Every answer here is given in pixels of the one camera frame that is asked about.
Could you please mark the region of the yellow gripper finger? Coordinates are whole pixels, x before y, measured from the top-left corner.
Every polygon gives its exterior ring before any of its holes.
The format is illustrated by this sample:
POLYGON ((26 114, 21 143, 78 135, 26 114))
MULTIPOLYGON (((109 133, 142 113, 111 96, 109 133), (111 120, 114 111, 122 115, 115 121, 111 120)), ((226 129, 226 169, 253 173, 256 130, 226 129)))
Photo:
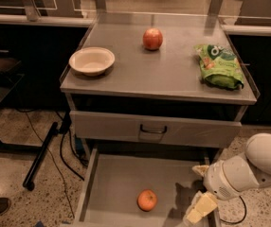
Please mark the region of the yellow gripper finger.
POLYGON ((218 207, 218 200, 210 192, 198 191, 187 209, 183 222, 185 225, 195 225, 218 207))
POLYGON ((208 165, 194 166, 194 167, 192 168, 192 171, 193 171, 195 174, 197 174, 197 175, 199 175, 199 176, 201 176, 201 177, 204 177, 204 176, 206 175, 208 169, 209 169, 209 166, 208 166, 208 165))

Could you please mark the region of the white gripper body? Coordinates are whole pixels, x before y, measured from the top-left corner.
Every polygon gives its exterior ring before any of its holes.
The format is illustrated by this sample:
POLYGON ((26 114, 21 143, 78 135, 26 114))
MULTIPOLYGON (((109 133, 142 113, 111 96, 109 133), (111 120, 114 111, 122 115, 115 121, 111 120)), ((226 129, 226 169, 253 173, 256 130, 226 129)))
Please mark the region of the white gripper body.
POLYGON ((219 200, 227 201, 239 197, 245 190, 258 188, 259 183, 245 155, 239 154, 210 165, 204 186, 219 200))

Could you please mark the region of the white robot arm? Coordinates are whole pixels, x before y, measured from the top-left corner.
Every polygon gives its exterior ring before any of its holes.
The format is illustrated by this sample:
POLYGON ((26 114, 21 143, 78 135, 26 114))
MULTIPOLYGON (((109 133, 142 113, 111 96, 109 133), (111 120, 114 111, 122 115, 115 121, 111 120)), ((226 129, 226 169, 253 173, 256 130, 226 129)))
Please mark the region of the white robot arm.
POLYGON ((187 227, 195 226, 214 211, 218 201, 240 197, 249 189, 271 187, 271 134, 255 134, 246 142, 244 152, 192 170, 203 177, 206 192, 194 195, 183 217, 187 227))

